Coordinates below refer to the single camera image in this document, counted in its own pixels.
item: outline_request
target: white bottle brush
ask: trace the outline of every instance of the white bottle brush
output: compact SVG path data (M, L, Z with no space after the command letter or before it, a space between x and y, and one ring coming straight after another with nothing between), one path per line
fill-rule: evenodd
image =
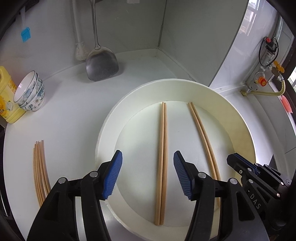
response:
M73 15L74 15L74 25L76 30L76 36L77 36L77 43L76 43L76 51L75 51L75 57L79 61L86 60L89 51L84 46L83 41L81 41L81 35L80 35L80 29L79 29L79 23L77 19L77 5L76 0L72 0L73 5Z

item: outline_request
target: silver screw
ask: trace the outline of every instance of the silver screw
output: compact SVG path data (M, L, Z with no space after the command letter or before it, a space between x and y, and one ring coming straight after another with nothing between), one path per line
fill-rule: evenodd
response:
M230 182L234 185L237 184L237 180L235 178L230 179Z
M97 177L98 176L98 172L93 171L89 174L91 177Z
M199 176L200 178L205 178L207 175L206 175L205 173L203 173L203 172L200 172L200 173L198 174L198 176Z
M63 183L65 183L65 181L66 181L66 179L65 179L64 177L61 177L61 178L58 180L59 184L63 184Z

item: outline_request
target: pink object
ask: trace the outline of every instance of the pink object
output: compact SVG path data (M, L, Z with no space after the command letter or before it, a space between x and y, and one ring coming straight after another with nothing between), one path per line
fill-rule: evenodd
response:
M287 98L285 96L281 96L281 102L285 108L285 110L288 112L288 113L293 113L292 112L292 109L291 109L291 106L289 104L289 101L287 100Z

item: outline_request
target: yellow hose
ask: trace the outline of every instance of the yellow hose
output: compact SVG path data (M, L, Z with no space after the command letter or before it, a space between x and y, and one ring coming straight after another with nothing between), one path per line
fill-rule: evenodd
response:
M285 81L282 80L282 82L281 82L281 90L279 92L251 91L249 94L265 95L265 96L281 96L281 95L284 94L285 90L286 90ZM241 91L241 93L244 96L247 95L246 91Z

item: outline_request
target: chopstick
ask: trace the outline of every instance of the chopstick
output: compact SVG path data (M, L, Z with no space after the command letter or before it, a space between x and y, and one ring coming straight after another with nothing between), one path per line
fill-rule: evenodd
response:
M161 107L155 225L164 224L168 173L168 120L166 103L162 102Z
M211 143L209 141L209 138L207 136L207 133L205 131L205 128L202 124L202 121L197 113L197 110L195 109L194 104L191 102L191 103L188 103L188 106L192 114L192 117L194 119L195 125L198 129L198 132L200 134L200 137L202 139L202 143L207 155L207 160L211 169L212 177L213 179L221 180L216 158L215 158ZM218 206L220 207L220 199L217 199L217 203L218 203Z
M159 158L158 158L158 174L157 174L157 190L156 190L155 225L160 225L161 193L163 188L164 123L165 123L165 104L164 102L162 102L161 120L160 120L160 137L159 137Z
M44 141L36 142L33 149L34 183L39 207L50 192L50 185L46 170Z
M160 225L165 220L166 187L168 175L168 118L166 103L164 103L164 137L163 137L163 184L161 192Z

